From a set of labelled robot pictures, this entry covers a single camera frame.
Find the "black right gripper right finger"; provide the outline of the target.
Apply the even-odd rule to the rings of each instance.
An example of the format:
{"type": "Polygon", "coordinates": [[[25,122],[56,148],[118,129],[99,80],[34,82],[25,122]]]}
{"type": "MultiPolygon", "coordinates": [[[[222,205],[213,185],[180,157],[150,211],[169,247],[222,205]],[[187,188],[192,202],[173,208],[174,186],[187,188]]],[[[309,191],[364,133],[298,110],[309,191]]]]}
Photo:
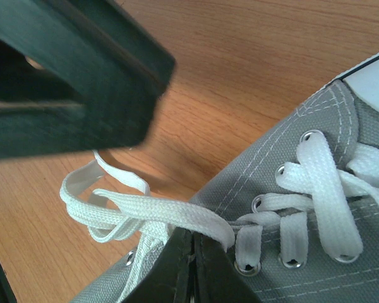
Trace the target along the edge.
{"type": "Polygon", "coordinates": [[[194,302],[257,303],[260,299],[242,281],[220,243],[199,233],[195,248],[194,302]]]}

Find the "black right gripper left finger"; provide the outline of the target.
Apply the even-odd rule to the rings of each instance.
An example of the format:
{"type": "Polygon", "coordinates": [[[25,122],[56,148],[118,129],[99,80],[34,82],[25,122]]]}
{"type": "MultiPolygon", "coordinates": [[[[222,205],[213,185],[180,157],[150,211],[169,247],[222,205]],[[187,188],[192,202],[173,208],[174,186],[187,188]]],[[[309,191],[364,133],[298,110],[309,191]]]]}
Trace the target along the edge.
{"type": "Polygon", "coordinates": [[[193,233],[177,228],[149,274],[125,302],[189,302],[193,287],[193,233]]]}

